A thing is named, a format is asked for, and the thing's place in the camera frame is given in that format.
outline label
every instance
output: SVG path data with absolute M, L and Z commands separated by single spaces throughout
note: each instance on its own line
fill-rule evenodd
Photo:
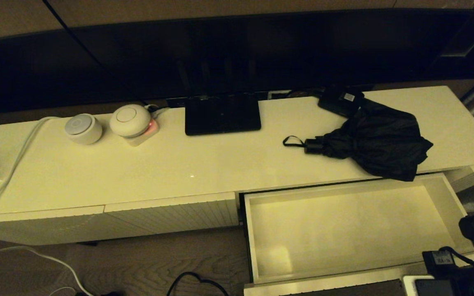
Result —
M 451 256 L 451 253 L 447 251 L 432 252 L 432 254 L 434 258 L 434 263 L 436 265 L 455 264 L 455 262 L 453 261 L 453 256 Z
M 348 101 L 351 101 L 351 102 L 353 102 L 353 101 L 354 101 L 354 98 L 355 98 L 355 96 L 353 96 L 353 95 L 351 95 L 351 94 L 349 94 L 349 93 L 345 92 L 345 94 L 344 94 L 343 98 L 344 98 L 344 99 L 346 99 L 346 100 L 348 100 Z

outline folded umbrella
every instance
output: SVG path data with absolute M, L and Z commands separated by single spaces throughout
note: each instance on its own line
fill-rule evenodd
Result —
M 339 129 L 301 144 L 305 153 L 345 159 L 351 157 L 374 176 L 412 181 L 418 164 L 433 144 L 420 135 L 416 117 L 364 99 L 358 111 Z

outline power adapter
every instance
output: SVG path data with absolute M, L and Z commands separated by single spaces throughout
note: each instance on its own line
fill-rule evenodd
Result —
M 354 88 L 331 86 L 324 90 L 318 106 L 335 114 L 350 118 L 359 109 L 365 95 Z

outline empty drawer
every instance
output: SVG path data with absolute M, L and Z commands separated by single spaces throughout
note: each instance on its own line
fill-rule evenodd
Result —
M 449 245 L 474 251 L 443 174 L 244 196 L 254 284 L 422 262 Z

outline glossy white countertop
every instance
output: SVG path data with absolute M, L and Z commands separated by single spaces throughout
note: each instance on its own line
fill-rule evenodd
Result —
M 474 118 L 446 86 L 366 92 L 365 96 L 416 116 L 434 146 L 418 173 L 474 164 Z M 69 118 L 42 126 L 0 197 L 0 213 L 100 206 L 220 192 L 244 192 L 372 178 L 352 159 L 306 155 L 282 146 L 288 135 L 323 135 L 346 120 L 314 97 L 260 101 L 262 129 L 186 136 L 184 109 L 158 117 L 160 131 L 138 147 L 96 116 L 102 138 L 90 146 L 68 140 Z M 35 122 L 0 125 L 0 177 L 5 178 Z

